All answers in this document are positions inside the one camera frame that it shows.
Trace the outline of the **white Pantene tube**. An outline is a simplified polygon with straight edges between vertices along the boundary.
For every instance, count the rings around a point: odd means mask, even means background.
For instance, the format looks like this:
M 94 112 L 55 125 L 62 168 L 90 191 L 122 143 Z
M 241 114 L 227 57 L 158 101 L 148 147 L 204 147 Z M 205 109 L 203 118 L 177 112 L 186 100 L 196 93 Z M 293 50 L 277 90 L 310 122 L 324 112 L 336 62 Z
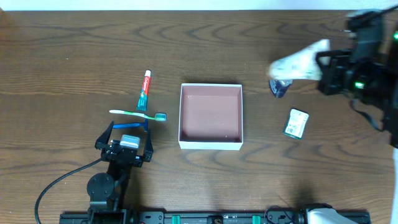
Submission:
M 315 56 L 330 50 L 330 40 L 322 39 L 298 52 L 269 65 L 269 77 L 274 80 L 315 80 L 322 77 Z

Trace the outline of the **green white soap packet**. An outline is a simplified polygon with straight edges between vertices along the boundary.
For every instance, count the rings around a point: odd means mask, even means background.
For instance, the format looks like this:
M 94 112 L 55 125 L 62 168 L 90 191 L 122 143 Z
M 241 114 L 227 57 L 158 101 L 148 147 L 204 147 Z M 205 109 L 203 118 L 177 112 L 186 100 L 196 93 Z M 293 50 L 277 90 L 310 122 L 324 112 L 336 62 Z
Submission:
M 308 113 L 291 109 L 283 133 L 294 139 L 302 139 L 308 119 Z

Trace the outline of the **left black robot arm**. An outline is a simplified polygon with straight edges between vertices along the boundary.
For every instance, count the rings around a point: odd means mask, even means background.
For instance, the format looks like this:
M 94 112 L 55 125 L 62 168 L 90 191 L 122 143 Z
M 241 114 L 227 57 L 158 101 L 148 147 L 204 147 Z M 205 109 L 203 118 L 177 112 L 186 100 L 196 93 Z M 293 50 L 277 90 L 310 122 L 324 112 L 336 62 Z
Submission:
M 132 168 L 150 162 L 154 153 L 149 129 L 144 130 L 144 152 L 140 155 L 139 137 L 124 134 L 120 140 L 110 140 L 114 126 L 111 122 L 95 142 L 95 148 L 101 151 L 101 160 L 108 163 L 108 170 L 94 175 L 87 183 L 91 212 L 120 210 Z

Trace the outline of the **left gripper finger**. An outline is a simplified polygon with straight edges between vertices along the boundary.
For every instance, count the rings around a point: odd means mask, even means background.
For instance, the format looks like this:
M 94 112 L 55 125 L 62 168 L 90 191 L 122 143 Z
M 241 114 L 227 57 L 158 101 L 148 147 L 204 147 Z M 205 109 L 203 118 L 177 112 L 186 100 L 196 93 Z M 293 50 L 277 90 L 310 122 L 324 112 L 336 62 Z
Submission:
M 107 150 L 109 148 L 109 139 L 113 130 L 114 121 L 112 121 L 102 135 L 96 140 L 95 148 L 98 150 Z
M 146 143 L 144 147 L 144 162 L 150 162 L 153 156 L 154 150 L 153 150 L 153 145 L 152 145 L 152 140 L 151 140 L 151 132 L 148 130 L 147 132 L 147 137 L 146 137 Z

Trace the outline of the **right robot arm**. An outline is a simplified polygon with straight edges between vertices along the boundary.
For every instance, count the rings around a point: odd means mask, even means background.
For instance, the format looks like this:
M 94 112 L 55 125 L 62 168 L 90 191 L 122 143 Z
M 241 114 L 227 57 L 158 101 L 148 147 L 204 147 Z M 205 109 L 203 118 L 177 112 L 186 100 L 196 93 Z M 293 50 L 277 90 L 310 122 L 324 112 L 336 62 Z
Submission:
M 315 55 L 324 95 L 345 94 L 350 107 L 379 131 L 387 131 L 397 168 L 397 37 L 393 35 L 387 55 L 379 53 L 383 42 L 382 19 L 350 19 L 354 32 L 350 49 L 322 51 Z

